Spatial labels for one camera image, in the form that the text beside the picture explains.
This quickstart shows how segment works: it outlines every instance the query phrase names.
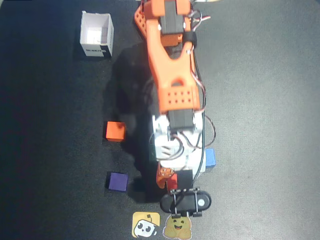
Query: white box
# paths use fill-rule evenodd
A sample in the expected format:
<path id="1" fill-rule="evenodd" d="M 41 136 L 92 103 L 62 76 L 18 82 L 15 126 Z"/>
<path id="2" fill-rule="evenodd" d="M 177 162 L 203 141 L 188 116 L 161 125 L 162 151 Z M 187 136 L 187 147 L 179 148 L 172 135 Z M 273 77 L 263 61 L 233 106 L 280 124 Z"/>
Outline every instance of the white box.
<path id="1" fill-rule="evenodd" d="M 80 44 L 86 56 L 111 57 L 114 45 L 111 15 L 82 11 Z"/>

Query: orange block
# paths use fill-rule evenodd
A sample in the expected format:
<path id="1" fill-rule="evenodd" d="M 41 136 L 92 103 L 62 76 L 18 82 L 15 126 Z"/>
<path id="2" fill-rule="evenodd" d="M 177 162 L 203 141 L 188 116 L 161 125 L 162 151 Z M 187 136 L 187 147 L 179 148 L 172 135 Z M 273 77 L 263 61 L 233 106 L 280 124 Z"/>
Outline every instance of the orange block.
<path id="1" fill-rule="evenodd" d="M 125 140 L 126 125 L 124 122 L 108 121 L 106 125 L 105 138 L 111 142 L 122 142 Z"/>

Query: cable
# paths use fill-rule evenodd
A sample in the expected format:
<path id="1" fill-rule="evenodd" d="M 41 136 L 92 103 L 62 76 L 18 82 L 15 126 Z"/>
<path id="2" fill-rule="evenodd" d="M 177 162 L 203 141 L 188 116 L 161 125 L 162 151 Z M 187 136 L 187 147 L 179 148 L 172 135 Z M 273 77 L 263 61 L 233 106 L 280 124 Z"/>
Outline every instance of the cable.
<path id="1" fill-rule="evenodd" d="M 202 22 L 205 21 L 205 20 L 208 20 L 208 19 L 210 19 L 210 18 L 211 18 L 211 16 L 202 16 Z M 200 18 L 199 18 L 199 17 L 194 17 L 194 18 L 193 18 L 193 21 L 194 21 L 194 22 L 199 22 L 199 21 L 200 21 Z"/>
<path id="2" fill-rule="evenodd" d="M 199 22 L 192 28 L 192 31 L 196 31 L 196 29 L 200 26 L 200 24 L 202 23 L 203 19 L 202 19 L 202 13 L 200 13 L 200 19 L 199 19 Z"/>
<path id="3" fill-rule="evenodd" d="M 149 138 L 149 145 L 150 145 L 150 141 L 151 141 L 151 139 L 152 139 L 152 137 L 153 137 L 154 135 L 155 135 L 154 133 L 151 134 L 151 136 L 150 136 L 150 138 Z M 180 138 L 178 137 L 178 135 L 176 135 L 176 134 L 172 134 L 172 137 L 175 138 L 175 139 L 177 139 L 178 142 L 179 142 L 179 149 L 178 149 L 178 151 L 177 151 L 176 153 L 172 154 L 172 155 L 169 156 L 169 157 L 166 157 L 166 158 L 157 158 L 157 160 L 159 160 L 159 161 L 175 160 L 175 159 L 181 157 L 182 154 L 184 153 L 185 147 L 183 146 L 183 142 L 181 141 L 181 139 L 180 139 Z"/>
<path id="4" fill-rule="evenodd" d="M 198 75 L 199 80 L 202 81 L 201 80 L 200 71 L 199 71 L 199 67 L 198 67 L 198 64 L 197 64 L 195 50 L 193 50 L 193 60 L 194 60 L 194 66 L 195 66 L 196 74 Z M 206 101 L 207 101 L 207 99 L 206 99 L 205 95 L 202 95 L 202 105 L 203 106 L 206 105 Z M 195 176 L 194 176 L 194 179 L 193 179 L 193 183 L 195 183 L 196 179 L 199 177 L 202 164 L 204 163 L 204 156 L 205 156 L 205 111 L 203 111 L 203 113 L 202 113 L 202 149 L 201 149 L 201 159 L 200 159 L 200 164 L 199 164 L 198 170 L 195 173 Z"/>
<path id="5" fill-rule="evenodd" d="M 211 126 L 212 133 L 213 133 L 213 138 L 212 138 L 212 140 L 211 140 L 208 144 L 206 144 L 206 145 L 204 146 L 205 148 L 207 148 L 207 147 L 209 147 L 209 146 L 215 141 L 215 139 L 216 139 L 216 128 L 215 128 L 215 125 L 214 125 L 214 123 L 212 122 L 212 120 L 211 120 L 207 115 L 204 115 L 204 117 L 205 117 L 206 119 L 208 119 L 208 121 L 210 122 L 210 126 Z M 193 149 L 201 149 L 201 148 L 202 148 L 202 147 L 199 147 L 199 146 L 198 146 L 199 140 L 200 140 L 199 137 L 198 137 L 198 141 L 197 141 L 196 145 L 193 145 L 193 144 L 191 143 L 191 141 L 188 139 L 188 137 L 187 137 L 182 131 L 180 132 L 180 134 L 185 138 L 186 143 L 188 144 L 189 147 L 191 147 L 191 148 L 193 148 Z"/>
<path id="6" fill-rule="evenodd" d="M 199 78 L 195 75 L 195 73 L 192 71 L 192 68 L 190 69 L 190 72 L 191 72 L 191 75 L 193 77 L 193 79 L 195 80 L 195 82 L 199 85 L 199 87 L 201 88 L 202 90 L 202 95 L 204 96 L 204 98 L 206 99 L 207 98 L 207 91 L 206 91 L 206 87 L 205 85 L 203 84 L 202 81 L 199 80 Z M 206 104 L 203 104 L 202 105 L 202 108 L 200 110 L 197 110 L 195 112 L 198 112 L 198 113 L 203 113 L 205 111 L 205 108 L 206 108 Z"/>
<path id="7" fill-rule="evenodd" d="M 198 139 L 197 139 L 196 144 L 195 144 L 197 147 L 198 147 L 199 142 L 200 142 L 200 137 L 201 137 L 201 132 L 199 133 Z"/>

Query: cartoon character sticker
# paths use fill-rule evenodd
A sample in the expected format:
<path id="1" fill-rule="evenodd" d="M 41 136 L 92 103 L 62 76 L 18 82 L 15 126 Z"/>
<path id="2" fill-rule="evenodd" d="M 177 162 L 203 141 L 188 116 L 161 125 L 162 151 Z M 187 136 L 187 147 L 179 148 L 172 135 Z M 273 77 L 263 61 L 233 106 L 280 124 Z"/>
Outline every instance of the cartoon character sticker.
<path id="1" fill-rule="evenodd" d="M 157 212 L 137 211 L 132 216 L 132 236 L 135 238 L 149 238 L 159 231 L 160 215 Z"/>
<path id="2" fill-rule="evenodd" d="M 163 229 L 163 236 L 168 239 L 189 240 L 192 238 L 191 220 L 187 216 L 172 218 L 170 215 Z"/>

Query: purple block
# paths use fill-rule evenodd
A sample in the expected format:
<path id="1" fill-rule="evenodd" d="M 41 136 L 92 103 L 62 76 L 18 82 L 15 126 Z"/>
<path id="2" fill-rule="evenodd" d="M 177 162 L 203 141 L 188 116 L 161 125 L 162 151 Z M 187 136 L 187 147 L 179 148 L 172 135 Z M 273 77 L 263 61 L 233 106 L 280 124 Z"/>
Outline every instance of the purple block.
<path id="1" fill-rule="evenodd" d="M 109 189 L 120 192 L 127 190 L 128 175 L 123 173 L 112 172 L 110 177 Z"/>

